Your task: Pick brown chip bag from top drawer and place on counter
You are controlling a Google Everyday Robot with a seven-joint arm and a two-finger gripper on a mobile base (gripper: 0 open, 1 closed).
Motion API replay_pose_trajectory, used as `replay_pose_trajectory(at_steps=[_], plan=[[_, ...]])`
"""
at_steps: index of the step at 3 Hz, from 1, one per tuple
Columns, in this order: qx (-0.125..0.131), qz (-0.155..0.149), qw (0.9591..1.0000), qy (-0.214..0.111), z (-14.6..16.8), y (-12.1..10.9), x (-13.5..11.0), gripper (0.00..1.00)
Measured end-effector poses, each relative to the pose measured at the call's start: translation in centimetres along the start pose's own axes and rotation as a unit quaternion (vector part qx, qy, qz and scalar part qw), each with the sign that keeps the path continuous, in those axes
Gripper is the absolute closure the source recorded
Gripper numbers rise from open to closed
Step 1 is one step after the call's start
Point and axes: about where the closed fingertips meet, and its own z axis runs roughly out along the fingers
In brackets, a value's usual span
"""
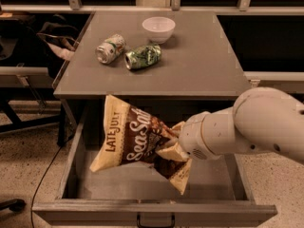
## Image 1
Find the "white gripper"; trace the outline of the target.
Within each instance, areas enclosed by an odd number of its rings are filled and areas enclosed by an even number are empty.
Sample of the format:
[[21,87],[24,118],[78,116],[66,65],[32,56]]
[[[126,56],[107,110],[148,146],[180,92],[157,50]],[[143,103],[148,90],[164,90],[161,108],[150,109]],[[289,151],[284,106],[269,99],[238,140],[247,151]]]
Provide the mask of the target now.
[[221,155],[253,151],[253,144],[235,127],[232,107],[214,113],[204,111],[171,129],[179,136],[179,143],[156,148],[156,153],[168,161],[186,162],[189,156],[194,160],[215,160]]

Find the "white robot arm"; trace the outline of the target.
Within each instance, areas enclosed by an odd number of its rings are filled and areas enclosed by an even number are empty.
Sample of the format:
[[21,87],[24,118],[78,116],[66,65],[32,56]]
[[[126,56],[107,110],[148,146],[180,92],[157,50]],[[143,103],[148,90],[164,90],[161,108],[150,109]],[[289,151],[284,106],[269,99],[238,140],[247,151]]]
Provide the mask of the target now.
[[275,88],[243,92],[234,105],[181,123],[178,136],[157,148],[163,158],[214,160],[273,152],[304,163],[304,104]]

